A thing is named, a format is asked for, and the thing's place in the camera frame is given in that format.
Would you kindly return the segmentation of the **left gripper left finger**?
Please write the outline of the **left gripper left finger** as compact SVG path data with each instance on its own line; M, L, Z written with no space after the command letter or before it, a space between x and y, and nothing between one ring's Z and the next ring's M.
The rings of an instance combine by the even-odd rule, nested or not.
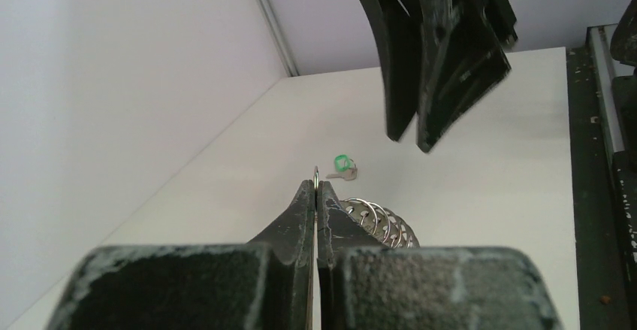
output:
M315 185L244 244L95 248L49 329L309 329Z

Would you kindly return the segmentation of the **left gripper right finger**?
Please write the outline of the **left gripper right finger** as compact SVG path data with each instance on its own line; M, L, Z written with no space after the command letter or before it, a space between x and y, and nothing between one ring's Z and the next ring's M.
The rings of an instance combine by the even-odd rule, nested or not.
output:
M508 247L393 249L317 188L324 329L560 329L533 262Z

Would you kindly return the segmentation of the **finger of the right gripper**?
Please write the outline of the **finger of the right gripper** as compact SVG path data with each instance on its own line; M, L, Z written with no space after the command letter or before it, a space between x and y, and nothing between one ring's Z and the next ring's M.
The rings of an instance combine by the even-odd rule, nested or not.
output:
M382 71L386 134L399 141L417 111L420 83L419 0L359 0Z
M509 0L418 0L421 72L417 145L429 153L511 70Z

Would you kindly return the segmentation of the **large keyring with yellow grip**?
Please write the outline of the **large keyring with yellow grip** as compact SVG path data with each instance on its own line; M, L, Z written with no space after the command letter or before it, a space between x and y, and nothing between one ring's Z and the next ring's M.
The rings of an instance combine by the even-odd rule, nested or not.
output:
M389 208L356 197L339 200L339 203L351 219L386 247L420 247L412 228Z

